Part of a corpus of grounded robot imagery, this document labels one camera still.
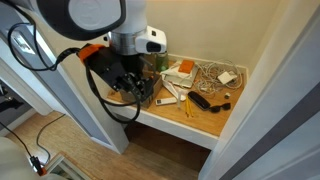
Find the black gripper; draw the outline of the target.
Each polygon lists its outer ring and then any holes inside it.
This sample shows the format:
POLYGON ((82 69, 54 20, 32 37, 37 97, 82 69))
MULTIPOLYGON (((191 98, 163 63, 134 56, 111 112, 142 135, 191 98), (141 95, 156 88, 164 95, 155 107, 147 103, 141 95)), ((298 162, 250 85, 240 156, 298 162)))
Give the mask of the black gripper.
POLYGON ((153 93, 154 77, 142 78, 144 63, 139 55, 119 55, 104 45, 86 44, 78 57, 114 90, 131 93, 138 100, 153 93))

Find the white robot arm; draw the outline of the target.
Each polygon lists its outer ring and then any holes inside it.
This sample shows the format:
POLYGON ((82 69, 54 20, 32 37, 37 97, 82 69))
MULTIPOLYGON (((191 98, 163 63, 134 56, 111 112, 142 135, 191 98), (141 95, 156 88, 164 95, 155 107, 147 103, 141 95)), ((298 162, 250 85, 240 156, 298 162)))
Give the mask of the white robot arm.
POLYGON ((163 31, 147 24, 145 0, 1 0, 17 12, 37 13, 60 35, 84 41, 69 49, 87 69, 115 91, 131 93, 142 102, 153 93, 151 78, 142 74, 145 54, 164 53, 163 31))

